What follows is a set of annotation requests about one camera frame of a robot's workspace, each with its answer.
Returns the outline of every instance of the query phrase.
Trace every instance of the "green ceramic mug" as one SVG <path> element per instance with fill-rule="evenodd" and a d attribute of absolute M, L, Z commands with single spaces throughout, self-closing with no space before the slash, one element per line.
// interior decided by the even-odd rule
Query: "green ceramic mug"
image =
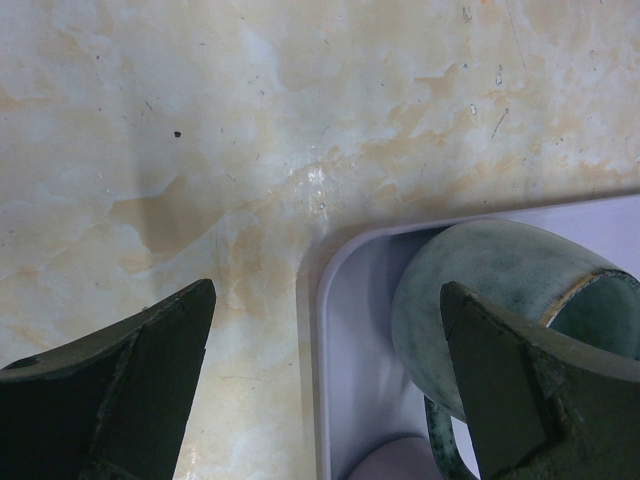
<path fill-rule="evenodd" d="M 640 359 L 640 284 L 595 253 L 505 220 L 450 227 L 413 258 L 395 293 L 393 344 L 424 394 L 464 421 L 440 317 L 440 289 L 458 281 L 535 323 Z"/>

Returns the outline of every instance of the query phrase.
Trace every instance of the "beige marble countertop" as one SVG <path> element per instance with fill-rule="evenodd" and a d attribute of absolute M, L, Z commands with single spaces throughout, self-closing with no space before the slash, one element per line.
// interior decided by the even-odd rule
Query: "beige marble countertop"
<path fill-rule="evenodd" d="M 314 292 L 349 238 L 640 189 L 633 0 L 6 1 L 0 25 L 0 361 L 212 278 L 180 480 L 314 477 Z"/>

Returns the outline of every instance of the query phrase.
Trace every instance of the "mug handle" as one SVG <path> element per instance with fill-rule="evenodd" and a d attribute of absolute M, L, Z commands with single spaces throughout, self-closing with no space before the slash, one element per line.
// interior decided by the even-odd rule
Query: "mug handle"
<path fill-rule="evenodd" d="M 442 476 L 446 480 L 478 480 L 460 457 L 449 414 L 427 397 L 424 408 L 431 451 Z"/>

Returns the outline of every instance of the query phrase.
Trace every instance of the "white tray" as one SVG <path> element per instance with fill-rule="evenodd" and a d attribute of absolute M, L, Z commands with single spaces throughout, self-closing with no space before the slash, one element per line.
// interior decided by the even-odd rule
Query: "white tray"
<path fill-rule="evenodd" d="M 322 479 L 344 479 L 387 441 L 427 437 L 423 396 L 391 343 L 391 301 L 405 267 L 430 238 L 443 227 L 477 218 L 543 228 L 640 277 L 640 195 L 385 228 L 355 237 L 329 262 L 318 292 Z M 477 474 L 464 424 L 454 422 L 454 428 L 462 457 Z"/>

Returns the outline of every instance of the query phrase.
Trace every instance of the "stain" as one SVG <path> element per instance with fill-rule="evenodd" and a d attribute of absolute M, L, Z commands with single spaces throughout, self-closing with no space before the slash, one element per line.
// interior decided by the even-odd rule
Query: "stain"
<path fill-rule="evenodd" d="M 224 206 L 203 201 L 209 196 L 203 188 L 180 176 L 158 196 L 115 202 L 109 217 L 132 225 L 151 253 L 173 256 L 222 216 Z"/>
<path fill-rule="evenodd" d="M 464 23 L 469 23 L 472 18 L 471 7 L 462 7 L 462 19 L 464 20 Z"/>

